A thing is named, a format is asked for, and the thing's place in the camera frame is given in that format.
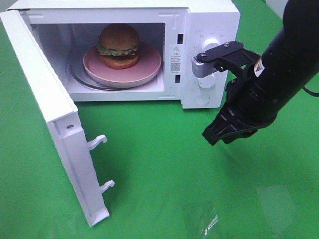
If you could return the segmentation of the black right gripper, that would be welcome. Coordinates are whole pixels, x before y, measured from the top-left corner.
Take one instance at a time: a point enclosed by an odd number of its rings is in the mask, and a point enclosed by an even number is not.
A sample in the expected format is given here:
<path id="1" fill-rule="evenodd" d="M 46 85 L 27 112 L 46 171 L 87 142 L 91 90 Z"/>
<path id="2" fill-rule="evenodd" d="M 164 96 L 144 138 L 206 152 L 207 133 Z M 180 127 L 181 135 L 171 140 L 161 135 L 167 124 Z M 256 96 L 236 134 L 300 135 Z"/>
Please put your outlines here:
<path id="1" fill-rule="evenodd" d="M 280 110 L 279 59 L 261 56 L 238 41 L 226 42 L 192 58 L 192 72 L 204 78 L 229 70 L 238 79 L 227 87 L 226 102 L 202 136 L 214 146 L 248 138 L 259 124 L 271 124 Z"/>

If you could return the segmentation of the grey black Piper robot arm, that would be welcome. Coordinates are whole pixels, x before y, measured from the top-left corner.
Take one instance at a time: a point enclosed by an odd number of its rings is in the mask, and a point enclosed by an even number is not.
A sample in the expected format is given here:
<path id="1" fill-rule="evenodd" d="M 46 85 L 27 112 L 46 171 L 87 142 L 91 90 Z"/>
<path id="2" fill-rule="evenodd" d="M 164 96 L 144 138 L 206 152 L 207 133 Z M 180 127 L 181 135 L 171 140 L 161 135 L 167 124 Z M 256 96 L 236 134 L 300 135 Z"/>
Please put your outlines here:
<path id="1" fill-rule="evenodd" d="M 204 78 L 229 70 L 226 101 L 203 137 L 214 145 L 247 138 L 268 127 L 279 110 L 319 71 L 319 3 L 290 0 L 283 28 L 262 55 L 230 41 L 192 59 L 192 71 Z"/>

